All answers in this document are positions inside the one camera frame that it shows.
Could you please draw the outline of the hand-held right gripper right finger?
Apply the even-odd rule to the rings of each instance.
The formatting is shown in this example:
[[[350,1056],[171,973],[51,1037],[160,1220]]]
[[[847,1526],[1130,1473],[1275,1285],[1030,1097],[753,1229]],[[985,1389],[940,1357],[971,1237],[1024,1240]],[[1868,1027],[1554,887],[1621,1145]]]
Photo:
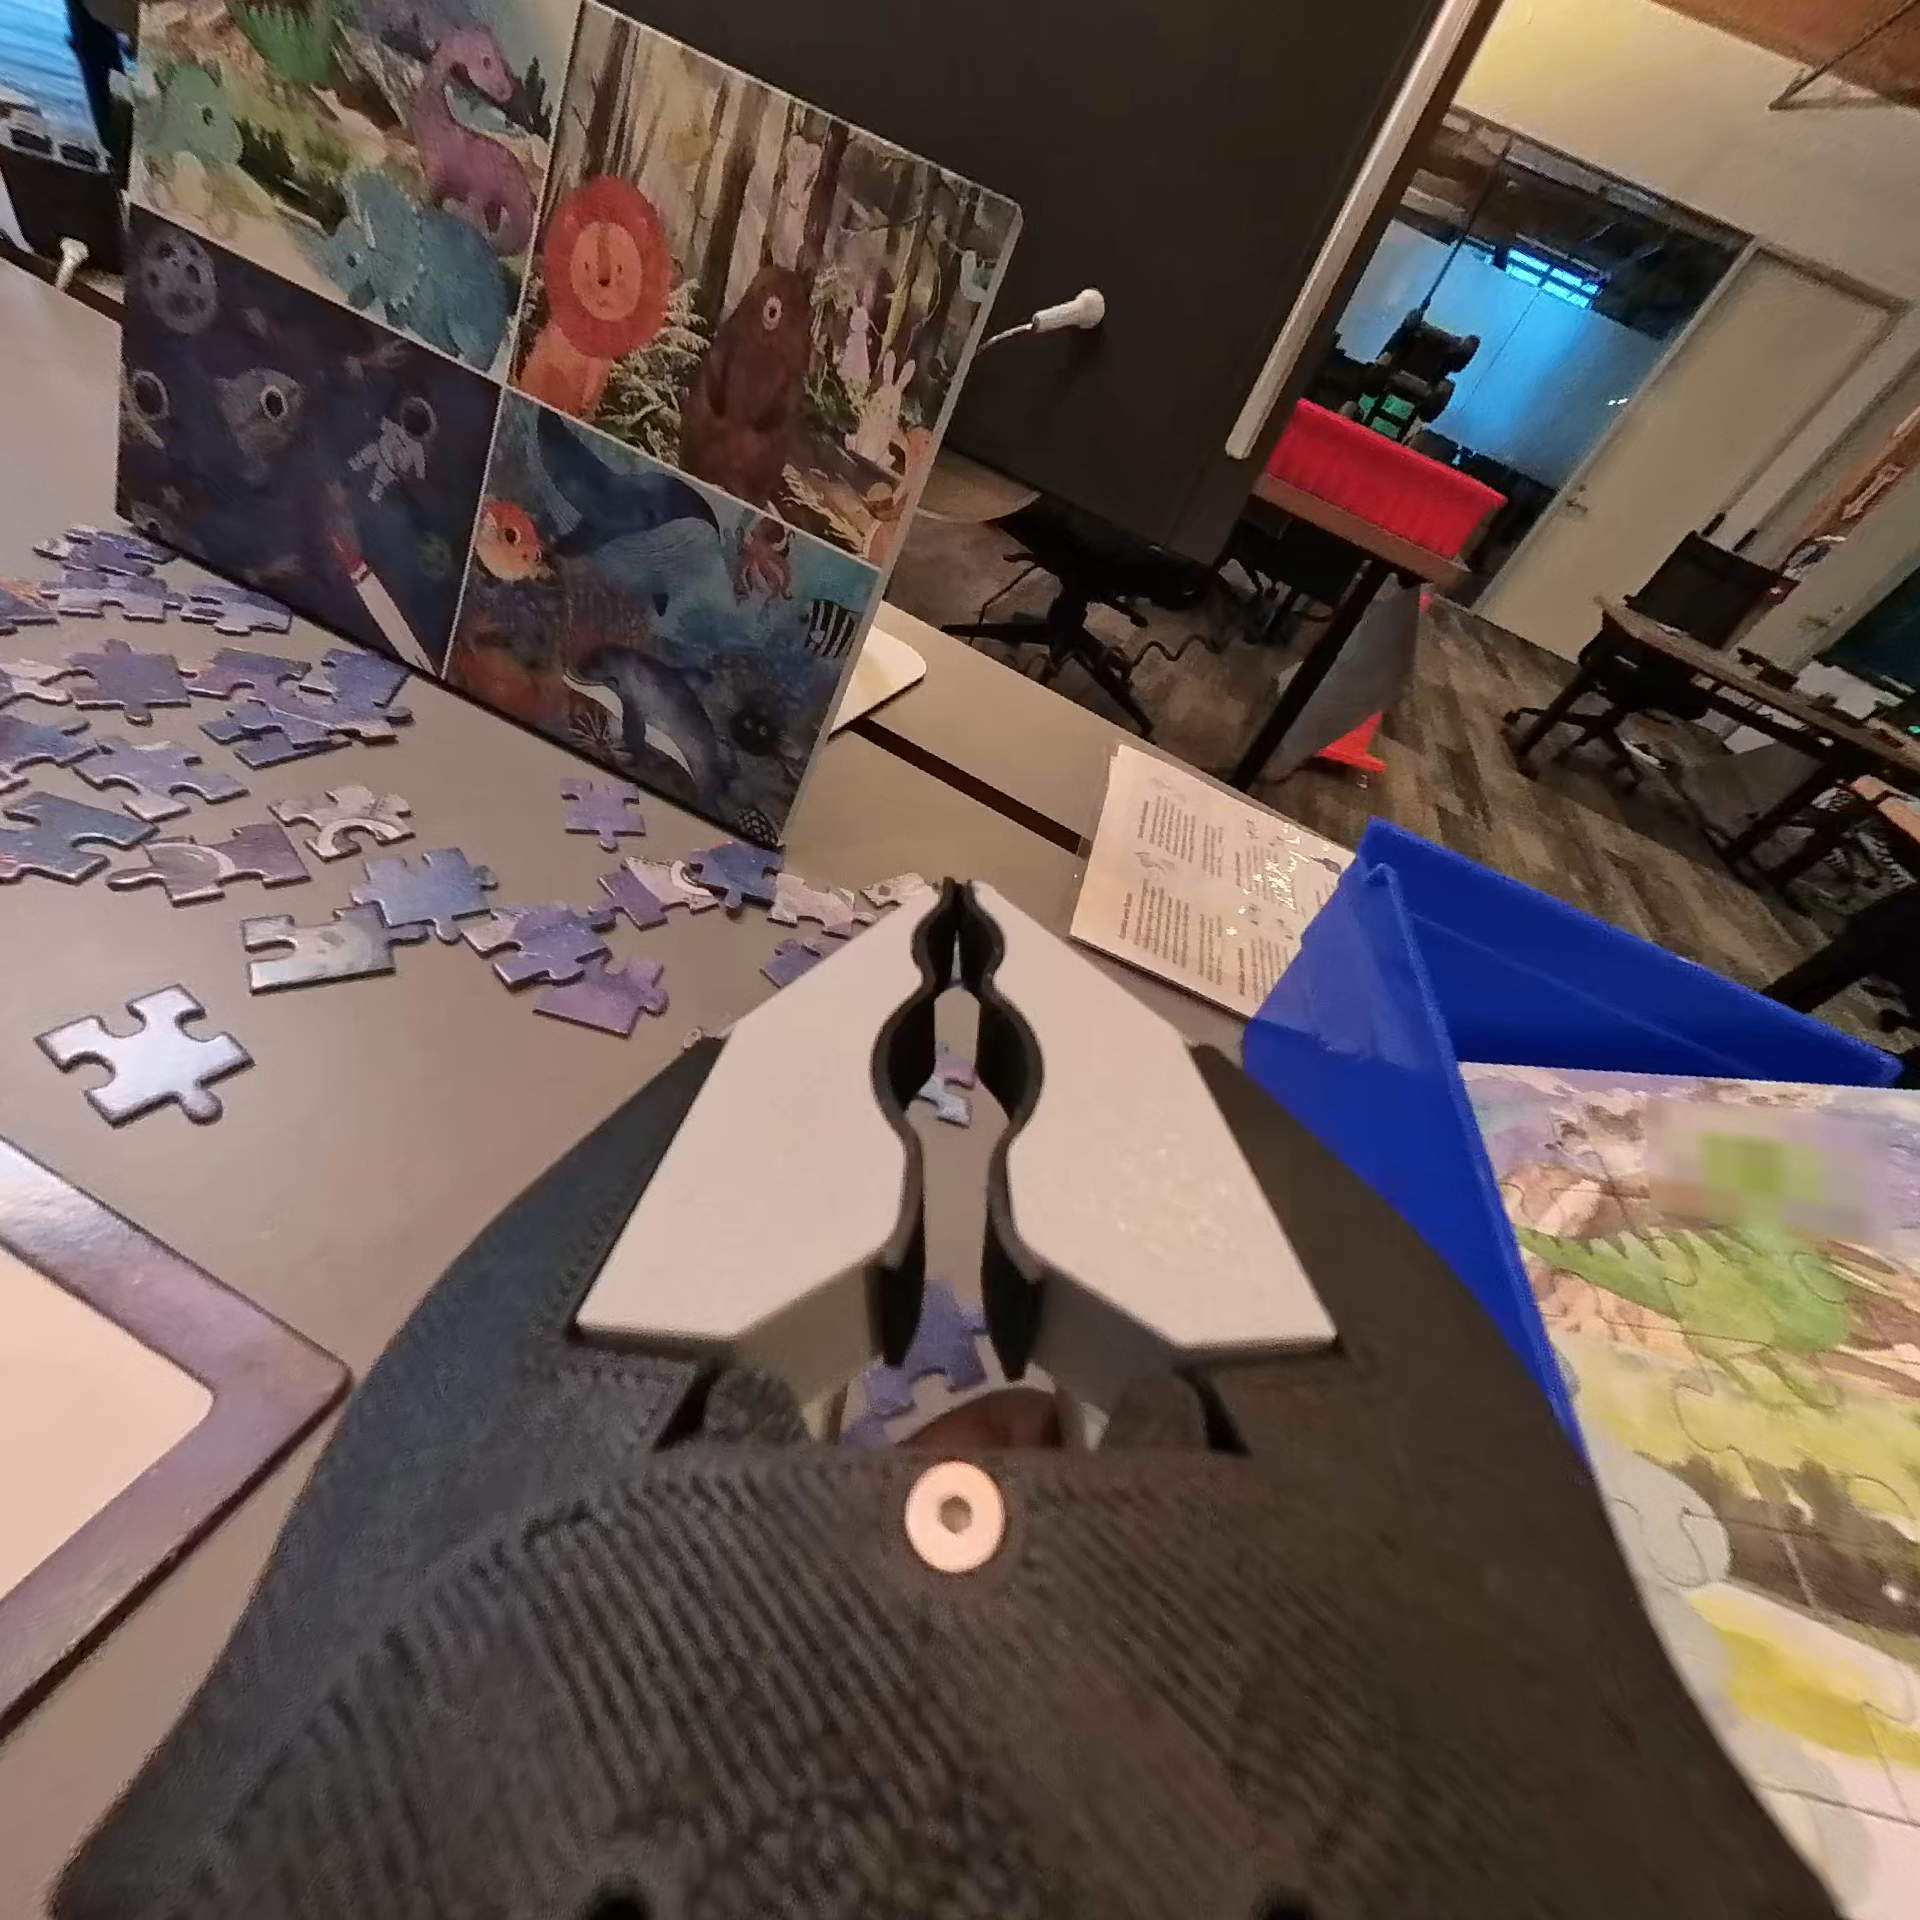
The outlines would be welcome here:
[[[1004,1110],[980,1303],[1005,1377],[1130,1382],[1331,1350],[1338,1329],[1218,1100],[1248,1092],[1080,952],[964,885],[975,1070]]]

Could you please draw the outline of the black office chair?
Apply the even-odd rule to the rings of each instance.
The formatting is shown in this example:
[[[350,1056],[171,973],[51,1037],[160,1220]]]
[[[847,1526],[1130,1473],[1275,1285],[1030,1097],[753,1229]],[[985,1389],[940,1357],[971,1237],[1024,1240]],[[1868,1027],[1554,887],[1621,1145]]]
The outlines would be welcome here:
[[[1208,567],[1163,546],[1134,539],[1048,493],[1004,516],[997,527],[1017,539],[1017,583],[1044,570],[1057,590],[1040,615],[985,616],[1013,590],[1013,585],[1004,585],[988,593],[971,623],[943,623],[940,630],[967,643],[985,640],[1033,655],[1044,685],[1055,685],[1065,669],[1077,669],[1141,739],[1155,739],[1155,719],[1134,693],[1134,660],[1097,636],[1088,616],[1091,609],[1105,609],[1144,627],[1144,605],[1190,612],[1208,593]]]
[[[1515,762],[1535,777],[1538,747],[1574,725],[1553,759],[1600,743],[1618,783],[1637,792],[1644,759],[1623,739],[1623,723],[1641,713],[1694,723],[1708,696],[1701,670],[1647,643],[1641,627],[1687,640],[1694,652],[1723,655],[1740,630],[1773,612],[1794,589],[1784,567],[1755,562],[1701,532],[1683,535],[1644,589],[1603,615],[1598,635],[1574,660],[1574,677],[1547,707],[1513,707],[1503,727],[1515,732]]]

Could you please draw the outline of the white gooseneck microphone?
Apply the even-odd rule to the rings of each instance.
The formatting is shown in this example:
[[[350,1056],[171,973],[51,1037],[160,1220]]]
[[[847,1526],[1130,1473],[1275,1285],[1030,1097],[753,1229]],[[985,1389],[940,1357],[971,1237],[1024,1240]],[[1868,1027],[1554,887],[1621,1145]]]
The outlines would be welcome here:
[[[1080,295],[1040,306],[1027,320],[997,329],[993,336],[980,340],[977,352],[993,352],[1005,343],[1020,343],[1030,336],[1051,336],[1061,332],[1100,332],[1105,322],[1110,299],[1100,287],[1088,285]]]

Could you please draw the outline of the wooden background desk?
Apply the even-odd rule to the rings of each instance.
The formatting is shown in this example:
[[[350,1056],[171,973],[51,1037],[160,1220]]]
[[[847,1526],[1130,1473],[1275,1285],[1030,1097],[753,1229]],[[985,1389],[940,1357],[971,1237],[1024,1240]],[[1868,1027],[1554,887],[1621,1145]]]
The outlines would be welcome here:
[[[1380,523],[1373,523],[1364,515],[1355,515],[1351,509],[1324,499],[1321,493],[1287,483],[1268,470],[1261,475],[1251,496],[1328,535],[1355,552],[1360,562],[1355,583],[1331,605],[1327,627],[1294,665],[1290,683],[1281,687],[1275,706],[1248,736],[1248,746],[1240,750],[1235,767],[1221,777],[1237,792],[1251,792],[1268,759],[1284,747],[1290,732],[1294,732],[1311,706],[1311,696],[1334,670],[1343,647],[1351,643],[1370,603],[1385,580],[1397,580],[1404,589],[1455,589],[1467,573],[1460,553],[1431,552],[1417,539],[1405,539],[1397,532],[1383,527]]]

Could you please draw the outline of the black partition panel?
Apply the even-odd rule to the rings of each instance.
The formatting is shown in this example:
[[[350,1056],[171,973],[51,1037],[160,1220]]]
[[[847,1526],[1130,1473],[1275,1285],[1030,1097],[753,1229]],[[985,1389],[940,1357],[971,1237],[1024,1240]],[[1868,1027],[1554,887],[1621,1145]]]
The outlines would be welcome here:
[[[1020,205],[947,442],[1221,556],[1497,2],[621,2]]]

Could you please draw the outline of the space puzzle frame tray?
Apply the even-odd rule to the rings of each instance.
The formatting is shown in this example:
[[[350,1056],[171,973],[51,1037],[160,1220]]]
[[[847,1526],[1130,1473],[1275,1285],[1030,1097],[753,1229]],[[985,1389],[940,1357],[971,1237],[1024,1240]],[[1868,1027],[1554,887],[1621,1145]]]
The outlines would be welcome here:
[[[4,1735],[350,1382],[341,1357],[4,1145]]]

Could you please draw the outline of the four-picture puzzle reference board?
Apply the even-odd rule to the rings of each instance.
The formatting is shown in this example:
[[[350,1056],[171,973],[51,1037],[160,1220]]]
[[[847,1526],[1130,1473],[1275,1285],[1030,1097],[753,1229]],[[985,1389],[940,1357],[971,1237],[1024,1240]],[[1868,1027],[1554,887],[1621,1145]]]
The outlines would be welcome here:
[[[118,509],[780,845],[1020,205],[608,2],[143,2]]]

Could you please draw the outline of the dinosaur puzzle board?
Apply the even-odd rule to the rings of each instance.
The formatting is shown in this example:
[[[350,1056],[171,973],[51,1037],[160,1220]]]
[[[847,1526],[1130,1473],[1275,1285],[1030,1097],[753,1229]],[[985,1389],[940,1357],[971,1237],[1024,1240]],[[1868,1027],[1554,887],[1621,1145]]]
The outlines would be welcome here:
[[[1703,1713],[1833,1876],[1917,1836],[1917,1093],[1460,1070]]]

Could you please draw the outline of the blue bin with white tag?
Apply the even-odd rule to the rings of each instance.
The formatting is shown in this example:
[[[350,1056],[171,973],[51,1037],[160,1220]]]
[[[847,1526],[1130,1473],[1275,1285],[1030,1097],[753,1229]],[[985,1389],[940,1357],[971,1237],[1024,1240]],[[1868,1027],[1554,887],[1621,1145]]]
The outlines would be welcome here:
[[[1243,1067],[1445,1260],[1574,1436],[1464,1063],[1891,1085],[1898,1063],[1473,857],[1373,819],[1243,1027]]]

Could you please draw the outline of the printed paper sheet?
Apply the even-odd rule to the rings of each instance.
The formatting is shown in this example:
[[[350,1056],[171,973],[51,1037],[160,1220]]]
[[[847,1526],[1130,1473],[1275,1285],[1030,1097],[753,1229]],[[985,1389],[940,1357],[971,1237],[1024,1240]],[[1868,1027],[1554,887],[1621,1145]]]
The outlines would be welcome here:
[[[1334,839],[1120,743],[1068,937],[1248,1020],[1351,862]]]

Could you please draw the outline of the white flat stand base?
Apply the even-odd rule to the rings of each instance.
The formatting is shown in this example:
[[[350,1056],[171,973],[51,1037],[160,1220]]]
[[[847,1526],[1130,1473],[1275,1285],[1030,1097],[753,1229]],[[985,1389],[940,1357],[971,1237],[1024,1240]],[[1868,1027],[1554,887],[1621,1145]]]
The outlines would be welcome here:
[[[840,733],[854,719],[898,699],[927,680],[927,657],[890,626],[874,619],[830,719],[830,733]]]

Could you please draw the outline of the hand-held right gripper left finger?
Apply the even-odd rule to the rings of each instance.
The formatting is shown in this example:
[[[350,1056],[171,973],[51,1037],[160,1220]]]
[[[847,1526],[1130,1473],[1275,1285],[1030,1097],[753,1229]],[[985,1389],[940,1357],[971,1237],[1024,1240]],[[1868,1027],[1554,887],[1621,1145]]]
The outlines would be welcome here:
[[[798,1400],[900,1359],[927,1282],[924,1143],[958,882],[895,910],[694,1045],[654,1170],[588,1282],[577,1332],[761,1369]]]

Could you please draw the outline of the red plastic bin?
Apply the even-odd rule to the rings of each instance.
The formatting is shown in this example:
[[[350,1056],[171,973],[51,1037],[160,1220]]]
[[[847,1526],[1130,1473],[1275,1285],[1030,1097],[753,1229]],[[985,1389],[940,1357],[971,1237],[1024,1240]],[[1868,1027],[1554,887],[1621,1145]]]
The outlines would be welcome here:
[[[1311,399],[1294,405],[1265,475],[1445,559],[1505,506],[1503,490],[1473,475]]]

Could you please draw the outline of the wooden background table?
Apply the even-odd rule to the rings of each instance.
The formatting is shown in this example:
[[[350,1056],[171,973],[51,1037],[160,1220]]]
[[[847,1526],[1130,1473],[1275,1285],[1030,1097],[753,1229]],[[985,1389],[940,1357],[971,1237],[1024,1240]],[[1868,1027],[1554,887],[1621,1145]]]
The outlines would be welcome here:
[[[1738,873],[1785,895],[1821,857],[1838,849],[1855,819],[1851,805],[1838,809],[1824,826],[1811,826],[1785,860],[1763,866],[1760,850],[1784,829],[1807,822],[1814,803],[1850,792],[1857,779],[1881,779],[1900,796],[1917,796],[1915,736],[1881,719],[1855,719],[1791,685],[1778,685],[1760,669],[1744,665],[1740,652],[1717,652],[1614,596],[1598,596],[1598,612],[1603,636],[1623,643],[1634,657],[1683,669],[1714,712],[1763,732],[1807,759],[1807,767],[1778,800],[1717,843],[1721,860]]]

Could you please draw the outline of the puzzle pieces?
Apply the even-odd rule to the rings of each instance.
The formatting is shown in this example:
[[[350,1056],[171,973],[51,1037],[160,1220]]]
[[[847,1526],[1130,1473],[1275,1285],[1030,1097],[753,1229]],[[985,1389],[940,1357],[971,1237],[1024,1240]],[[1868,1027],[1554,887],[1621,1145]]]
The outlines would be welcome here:
[[[660,803],[553,765],[354,647],[18,635],[4,583],[4,1097],[154,1140],[157,1182],[397,1260],[440,1196],[500,1200],[484,1143],[557,1150],[588,1093],[840,952],[881,910],[780,877],[727,910]]]

